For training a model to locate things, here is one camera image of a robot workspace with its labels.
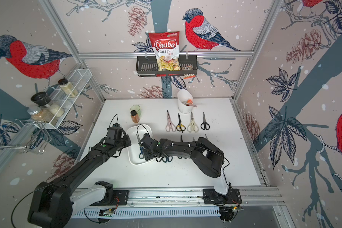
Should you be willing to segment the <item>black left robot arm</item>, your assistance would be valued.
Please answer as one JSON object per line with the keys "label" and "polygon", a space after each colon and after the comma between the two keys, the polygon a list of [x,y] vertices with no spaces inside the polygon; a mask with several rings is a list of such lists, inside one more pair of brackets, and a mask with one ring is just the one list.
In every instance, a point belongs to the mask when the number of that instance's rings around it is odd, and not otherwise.
{"label": "black left robot arm", "polygon": [[28,212],[28,222],[42,228],[63,228],[75,213],[72,194],[97,167],[116,152],[131,146],[128,135],[103,138],[88,155],[52,182],[40,183]]}

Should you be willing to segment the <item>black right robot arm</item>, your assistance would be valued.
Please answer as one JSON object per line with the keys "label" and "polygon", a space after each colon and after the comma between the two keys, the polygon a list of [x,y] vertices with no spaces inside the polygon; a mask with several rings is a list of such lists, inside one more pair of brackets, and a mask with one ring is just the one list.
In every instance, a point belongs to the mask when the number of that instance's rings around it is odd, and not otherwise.
{"label": "black right robot arm", "polygon": [[173,157],[179,159],[191,159],[201,172],[211,178],[222,178],[226,190],[214,189],[203,190],[201,197],[205,204],[225,206],[227,204],[240,205],[242,199],[238,189],[234,189],[227,182],[224,174],[224,163],[230,165],[224,153],[207,138],[200,137],[191,142],[175,142],[168,139],[159,141],[153,139],[148,133],[142,138],[137,137],[145,160],[155,159],[157,162],[172,162]]}

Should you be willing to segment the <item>cream handled kitchen scissors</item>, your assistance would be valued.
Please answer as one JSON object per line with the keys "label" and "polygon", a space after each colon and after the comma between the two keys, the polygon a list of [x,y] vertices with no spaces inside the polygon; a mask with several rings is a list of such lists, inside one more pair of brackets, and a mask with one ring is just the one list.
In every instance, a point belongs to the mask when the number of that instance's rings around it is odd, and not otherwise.
{"label": "cream handled kitchen scissors", "polygon": [[189,133],[197,133],[199,131],[199,127],[197,126],[197,124],[194,120],[193,112],[191,112],[190,123],[187,127],[187,131]]}

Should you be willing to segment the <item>dark blue handled scissors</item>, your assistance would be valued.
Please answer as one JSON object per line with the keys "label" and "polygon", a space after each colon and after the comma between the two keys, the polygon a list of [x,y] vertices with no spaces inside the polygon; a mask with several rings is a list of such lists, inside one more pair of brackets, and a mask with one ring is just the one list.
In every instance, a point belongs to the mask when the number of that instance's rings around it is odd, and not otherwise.
{"label": "dark blue handled scissors", "polygon": [[173,157],[160,157],[160,158],[156,158],[157,162],[164,162],[164,163],[168,163],[168,162],[172,162],[173,161]]}

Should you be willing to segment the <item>white plastic storage box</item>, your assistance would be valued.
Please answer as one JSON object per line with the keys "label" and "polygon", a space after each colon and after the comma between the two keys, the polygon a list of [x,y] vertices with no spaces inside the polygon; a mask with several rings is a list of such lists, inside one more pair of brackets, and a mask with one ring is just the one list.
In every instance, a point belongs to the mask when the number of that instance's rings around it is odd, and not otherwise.
{"label": "white plastic storage box", "polygon": [[131,146],[127,148],[129,162],[134,165],[142,165],[146,163],[150,163],[154,161],[154,157],[145,156],[145,152],[143,151],[143,147],[139,144],[140,140],[144,136],[144,134],[148,134],[151,138],[153,138],[153,133],[149,125],[141,124],[138,126],[133,126],[129,128],[126,133],[130,137]]}

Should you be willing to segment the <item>black yellow handled scissors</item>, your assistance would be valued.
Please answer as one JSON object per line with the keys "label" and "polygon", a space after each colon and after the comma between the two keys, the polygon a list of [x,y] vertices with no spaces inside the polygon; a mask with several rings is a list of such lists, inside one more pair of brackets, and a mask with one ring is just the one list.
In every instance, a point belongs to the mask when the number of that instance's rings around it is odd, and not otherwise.
{"label": "black yellow handled scissors", "polygon": [[186,130],[186,126],[182,124],[180,114],[178,114],[178,124],[176,125],[176,130],[182,133]]}

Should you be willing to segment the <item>black handled long scissors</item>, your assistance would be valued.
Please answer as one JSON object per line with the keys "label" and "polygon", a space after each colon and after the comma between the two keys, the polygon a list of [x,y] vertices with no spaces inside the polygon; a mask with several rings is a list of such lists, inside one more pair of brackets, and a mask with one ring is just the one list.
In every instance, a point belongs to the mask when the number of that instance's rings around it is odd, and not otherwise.
{"label": "black handled long scissors", "polygon": [[[180,136],[180,141],[183,142],[182,135]],[[183,159],[183,157],[178,157],[178,159]]]}

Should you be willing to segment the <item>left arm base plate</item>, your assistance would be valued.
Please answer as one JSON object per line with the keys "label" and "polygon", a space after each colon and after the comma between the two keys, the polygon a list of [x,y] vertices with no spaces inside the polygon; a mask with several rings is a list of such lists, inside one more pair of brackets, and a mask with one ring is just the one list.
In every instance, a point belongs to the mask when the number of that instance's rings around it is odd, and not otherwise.
{"label": "left arm base plate", "polygon": [[100,203],[103,205],[125,206],[128,202],[129,192],[129,190],[106,191],[105,196]]}

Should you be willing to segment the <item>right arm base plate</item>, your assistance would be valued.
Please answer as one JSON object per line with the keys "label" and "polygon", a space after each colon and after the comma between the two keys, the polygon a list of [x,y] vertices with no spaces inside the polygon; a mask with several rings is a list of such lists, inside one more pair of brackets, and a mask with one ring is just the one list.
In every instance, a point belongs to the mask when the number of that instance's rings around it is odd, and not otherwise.
{"label": "right arm base plate", "polygon": [[214,189],[203,189],[202,199],[205,204],[223,206],[226,204],[242,204],[239,189],[229,188],[226,195],[217,193]]}

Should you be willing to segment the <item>pink handled kitchen scissors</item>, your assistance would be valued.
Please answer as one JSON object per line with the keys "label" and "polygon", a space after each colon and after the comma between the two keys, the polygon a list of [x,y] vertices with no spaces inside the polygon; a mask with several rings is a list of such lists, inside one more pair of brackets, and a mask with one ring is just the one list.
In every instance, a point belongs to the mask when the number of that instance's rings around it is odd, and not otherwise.
{"label": "pink handled kitchen scissors", "polygon": [[167,110],[167,125],[165,127],[166,132],[176,132],[176,126],[173,124],[170,113]]}

